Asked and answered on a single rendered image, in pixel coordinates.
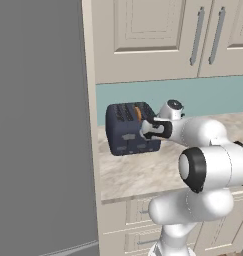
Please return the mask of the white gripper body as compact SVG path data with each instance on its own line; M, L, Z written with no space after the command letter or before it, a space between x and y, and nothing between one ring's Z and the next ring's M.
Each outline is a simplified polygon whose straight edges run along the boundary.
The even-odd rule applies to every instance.
M154 139L154 133L155 129L152 127L152 124L149 123L147 120L144 120L142 122L141 128L140 128L140 136L145 140L153 140Z

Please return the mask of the orange bread slice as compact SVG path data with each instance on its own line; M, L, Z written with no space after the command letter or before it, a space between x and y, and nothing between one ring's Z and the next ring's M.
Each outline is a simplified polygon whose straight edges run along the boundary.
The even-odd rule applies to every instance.
M135 114L136 114L136 116L137 116L137 120L138 120L139 122L141 122L141 120L142 120L142 114L141 114L141 111L140 111L139 107L135 106L135 107L134 107L134 111L135 111Z

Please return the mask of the dark blue toaster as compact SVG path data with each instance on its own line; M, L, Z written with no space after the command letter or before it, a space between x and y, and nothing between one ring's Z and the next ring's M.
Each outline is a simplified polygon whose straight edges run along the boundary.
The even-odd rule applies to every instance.
M135 106L141 111L141 122L137 120ZM105 132L111 153L123 156L158 151L160 140L146 141L139 133L142 121L154 116L154 111L146 102L110 104L105 114Z

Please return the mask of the beige drawer front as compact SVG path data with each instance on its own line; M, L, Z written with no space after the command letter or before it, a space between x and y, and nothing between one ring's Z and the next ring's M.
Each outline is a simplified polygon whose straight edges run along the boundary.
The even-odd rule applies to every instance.
M125 253L140 252L151 248L160 238L161 229L136 231L125 235Z
M151 220L149 214L140 214L139 210L147 210L152 197L134 199L126 203L126 224L137 224Z

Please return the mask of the wide beige cupboard door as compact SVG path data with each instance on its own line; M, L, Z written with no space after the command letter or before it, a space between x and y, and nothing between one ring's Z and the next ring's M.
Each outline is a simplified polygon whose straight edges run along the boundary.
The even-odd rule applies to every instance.
M98 84L195 78L212 0L92 0ZM197 13L205 8L196 62Z

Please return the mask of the grey fridge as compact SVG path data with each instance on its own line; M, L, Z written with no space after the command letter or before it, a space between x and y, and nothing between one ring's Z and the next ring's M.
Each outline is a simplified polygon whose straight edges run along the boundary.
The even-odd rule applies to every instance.
M0 0L0 256L99 256L81 0Z

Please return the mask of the narrow beige cupboard door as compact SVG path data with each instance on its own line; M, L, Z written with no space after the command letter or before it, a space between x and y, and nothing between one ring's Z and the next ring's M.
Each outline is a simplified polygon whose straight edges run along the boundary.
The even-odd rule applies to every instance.
M221 7L226 14L215 60L208 58L216 32ZM243 0L213 0L201 55L199 77L243 75Z

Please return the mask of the beige base cupboard door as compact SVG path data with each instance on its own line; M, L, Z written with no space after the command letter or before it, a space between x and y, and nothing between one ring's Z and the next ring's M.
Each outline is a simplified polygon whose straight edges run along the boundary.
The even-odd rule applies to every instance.
M197 256L218 256L243 249L243 191L233 192L231 213L217 221L204 222L194 246Z

